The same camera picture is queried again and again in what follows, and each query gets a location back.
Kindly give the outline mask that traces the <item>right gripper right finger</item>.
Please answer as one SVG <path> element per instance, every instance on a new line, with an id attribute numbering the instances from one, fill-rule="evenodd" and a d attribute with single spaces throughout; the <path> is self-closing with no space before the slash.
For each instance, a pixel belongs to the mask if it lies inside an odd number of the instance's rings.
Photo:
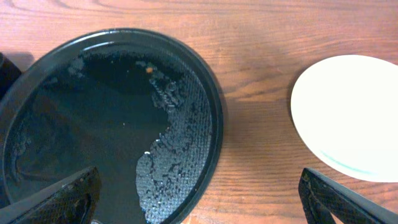
<path id="1" fill-rule="evenodd" d="M 397 214 L 335 182 L 304 168 L 298 185 L 308 223 L 397 223 Z"/>

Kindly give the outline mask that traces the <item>stained light blue plate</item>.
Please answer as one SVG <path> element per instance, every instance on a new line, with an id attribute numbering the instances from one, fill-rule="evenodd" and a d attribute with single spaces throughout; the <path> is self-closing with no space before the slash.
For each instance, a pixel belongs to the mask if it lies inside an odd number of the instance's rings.
<path id="1" fill-rule="evenodd" d="M 397 182 L 397 65 L 339 55 L 304 70 L 292 89 L 292 121 L 321 161 L 350 177 Z"/>

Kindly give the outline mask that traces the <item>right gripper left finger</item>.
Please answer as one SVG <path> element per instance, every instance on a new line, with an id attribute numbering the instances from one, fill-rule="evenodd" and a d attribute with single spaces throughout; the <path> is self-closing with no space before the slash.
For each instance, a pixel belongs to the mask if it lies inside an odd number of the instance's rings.
<path id="1" fill-rule="evenodd" d="M 98 169 L 90 166 L 1 209 L 1 224 L 90 224 L 100 199 Z"/>

